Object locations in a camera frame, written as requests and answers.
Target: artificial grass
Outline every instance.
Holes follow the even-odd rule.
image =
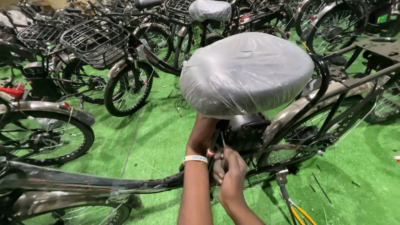
[[[350,72],[363,69],[359,59]],[[154,79],[148,103],[132,116],[116,118],[109,115],[104,106],[86,103],[85,110],[96,118],[95,143],[88,154],[60,169],[124,179],[158,179],[178,172],[196,113],[193,109],[181,109],[183,116],[179,117],[174,107],[175,92],[168,97],[173,86],[163,88],[177,78],[162,72],[159,75],[160,78]],[[266,114],[273,117],[281,109]],[[305,162],[295,175],[288,176],[291,199],[318,225],[400,224],[400,163],[393,159],[400,155],[394,151],[400,150],[399,128],[398,123],[371,126],[362,122],[337,147],[323,157]],[[332,204],[311,172],[317,176]],[[258,175],[252,177],[250,183],[246,182],[244,194],[248,205],[267,225],[291,223],[276,182],[265,181],[265,178],[265,175]],[[181,192],[177,189],[141,195],[144,209],[133,211],[125,224],[176,223]],[[217,198],[212,201],[212,210],[214,224],[233,224]]]

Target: wristband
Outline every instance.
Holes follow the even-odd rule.
[[[208,164],[207,158],[200,155],[187,155],[183,157],[183,164],[185,164],[186,161],[201,161]]]

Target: wire basket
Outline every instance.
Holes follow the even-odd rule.
[[[65,31],[60,42],[76,57],[98,70],[109,68],[127,55],[130,33],[106,18],[96,18]]]
[[[182,26],[191,25],[193,18],[189,15],[189,6],[194,0],[168,0],[165,2],[164,7],[167,11],[168,19],[172,23]]]
[[[39,44],[56,45],[61,35],[61,29],[50,24],[32,24],[17,35],[17,38],[29,48]]]
[[[80,24],[85,20],[83,16],[78,14],[63,14],[57,19],[60,24],[67,28]]]

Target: kickstand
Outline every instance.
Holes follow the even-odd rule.
[[[80,109],[83,110],[83,95],[79,95],[78,96],[78,102],[79,102],[79,105],[80,105]]]
[[[292,217],[293,225],[297,225],[296,219],[294,218],[294,214],[292,212],[292,206],[290,205],[290,202],[289,202],[289,193],[288,193],[288,190],[286,189],[286,184],[288,183],[288,179],[286,176],[288,175],[288,173],[289,173],[289,171],[287,169],[279,171],[279,172],[275,173],[275,179],[280,188],[280,192],[282,194],[283,200],[288,205],[288,209],[290,212],[290,216]]]

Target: bicycle seat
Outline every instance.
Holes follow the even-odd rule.
[[[313,71],[312,59],[297,45],[246,32],[196,50],[183,63],[180,89],[197,112],[231,119],[288,103],[301,93]]]
[[[232,7],[227,2],[212,0],[196,0],[189,6],[189,15],[197,21],[228,21]]]

